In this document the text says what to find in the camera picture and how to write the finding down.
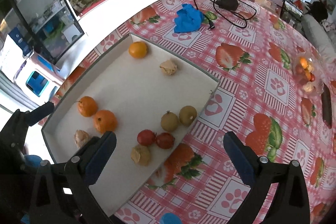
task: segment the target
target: green-brown round fruit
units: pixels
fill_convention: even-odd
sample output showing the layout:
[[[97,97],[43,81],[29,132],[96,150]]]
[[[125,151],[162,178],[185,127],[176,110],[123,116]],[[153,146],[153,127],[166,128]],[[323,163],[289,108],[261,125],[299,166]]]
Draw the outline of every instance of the green-brown round fruit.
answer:
[[[179,118],[176,114],[167,111],[161,118],[161,127],[164,131],[173,132],[179,126]]]
[[[188,127],[197,117],[197,110],[193,106],[185,106],[180,110],[180,122]]]

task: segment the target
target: blue gripper pad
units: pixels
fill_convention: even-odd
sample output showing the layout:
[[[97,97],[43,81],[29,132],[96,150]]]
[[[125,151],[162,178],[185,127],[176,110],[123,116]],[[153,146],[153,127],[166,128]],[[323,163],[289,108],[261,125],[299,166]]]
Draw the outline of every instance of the blue gripper pad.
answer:
[[[94,185],[97,182],[101,172],[117,146],[117,137],[113,132],[106,132],[101,137],[100,142],[100,147],[85,167],[83,180],[86,185]]]
[[[246,148],[250,148],[243,145],[243,143],[232,131],[227,132],[224,135],[223,146],[243,183],[252,187],[255,183],[254,168],[244,153],[246,152]]]

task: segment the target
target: black power cord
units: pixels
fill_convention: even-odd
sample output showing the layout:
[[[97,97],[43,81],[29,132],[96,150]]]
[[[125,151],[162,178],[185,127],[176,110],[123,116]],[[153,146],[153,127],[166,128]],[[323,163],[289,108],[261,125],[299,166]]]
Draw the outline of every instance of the black power cord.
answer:
[[[254,7],[252,7],[251,5],[245,3],[245,2],[243,2],[243,1],[241,1],[241,0],[237,0],[237,1],[240,1],[241,3],[244,3],[245,5],[247,5],[247,6],[249,6],[249,7],[251,7],[251,8],[254,10],[254,14],[253,14],[253,16],[251,16],[250,18],[245,18],[245,17],[243,17],[242,15],[240,15],[240,14],[237,13],[237,12],[234,12],[234,11],[232,11],[232,10],[228,10],[230,13],[232,13],[233,15],[237,16],[239,19],[241,19],[241,20],[243,20],[243,21],[245,22],[244,26],[239,26],[239,25],[233,23],[232,21],[228,20],[225,16],[223,16],[223,15],[216,9],[215,4],[218,3],[218,1],[221,1],[221,0],[210,0],[210,1],[211,1],[212,4],[213,4],[213,8],[214,8],[214,10],[215,10],[221,17],[223,17],[226,21],[228,21],[228,22],[231,23],[232,25],[234,25],[234,26],[236,26],[236,27],[239,27],[239,28],[241,28],[241,29],[245,29],[245,28],[247,27],[247,21],[250,20],[251,18],[253,18],[253,17],[257,14],[257,10],[256,10]],[[194,0],[194,3],[195,3],[195,6],[196,6],[196,9],[199,10],[199,9],[198,9],[198,6],[197,6],[197,3],[196,3],[196,0]],[[214,23],[213,23],[213,22],[212,22],[206,15],[204,15],[204,16],[205,16],[205,17],[208,19],[208,21],[209,21],[209,25],[210,25],[209,30],[214,29],[214,28],[215,28]]]

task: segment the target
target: pink checkered tablecloth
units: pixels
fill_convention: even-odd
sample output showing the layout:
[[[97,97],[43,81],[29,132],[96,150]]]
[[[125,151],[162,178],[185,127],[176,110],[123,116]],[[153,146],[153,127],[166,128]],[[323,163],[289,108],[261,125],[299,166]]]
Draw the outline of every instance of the pink checkered tablecloth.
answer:
[[[197,2],[204,12],[214,12],[208,0]],[[314,54],[316,50],[287,24],[285,29],[274,29],[269,20],[271,13],[250,2],[257,15],[249,21],[246,29],[237,28],[218,17],[214,20],[216,28],[212,31],[207,30],[207,24],[202,24],[198,31],[176,34],[173,20],[183,3],[193,4],[193,0],[159,0],[147,7],[97,45],[79,68],[80,74],[121,37],[133,32],[180,54],[220,80],[220,87],[206,110],[183,140],[205,162],[198,166],[200,175],[190,180],[175,175],[175,187],[165,189],[153,190],[143,186],[116,215],[125,223],[132,224],[159,223],[161,216],[167,212],[179,216],[183,223],[225,224],[250,188],[242,183],[225,153],[223,135],[233,131],[243,143],[248,142],[249,134],[258,135],[254,119],[257,119],[256,114],[261,113],[271,117],[282,131],[281,145],[271,157],[280,163],[289,163],[292,159],[300,162],[308,189],[311,221],[318,221],[336,197],[335,126],[329,129],[323,122],[320,97],[304,99],[293,80],[292,71],[286,69],[288,65],[285,61],[278,62],[270,55],[272,45],[276,45],[287,53],[293,63],[300,50]],[[246,5],[240,5],[238,10],[253,13]],[[231,13],[223,13],[233,22],[242,24]],[[111,20],[115,16],[118,15],[111,13]],[[248,55],[240,59],[240,66],[235,70],[224,70],[216,61],[216,51],[221,45],[226,48],[227,45],[237,46],[236,51]],[[322,79],[329,87],[335,104],[335,64],[325,65],[324,72]],[[59,97],[71,84],[61,88]],[[59,99],[55,97],[53,101],[58,103]],[[309,107],[314,105],[312,112],[316,113],[315,117],[313,114],[308,117],[308,122],[301,113],[302,105],[307,104]],[[275,190],[276,187],[272,186],[255,223],[265,217]]]

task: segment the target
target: glass cabinet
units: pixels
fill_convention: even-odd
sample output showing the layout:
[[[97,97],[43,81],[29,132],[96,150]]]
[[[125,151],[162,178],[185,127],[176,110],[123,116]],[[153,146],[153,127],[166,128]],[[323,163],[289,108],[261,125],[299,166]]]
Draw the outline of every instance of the glass cabinet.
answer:
[[[4,37],[53,64],[84,34],[65,0],[0,0],[0,22]]]

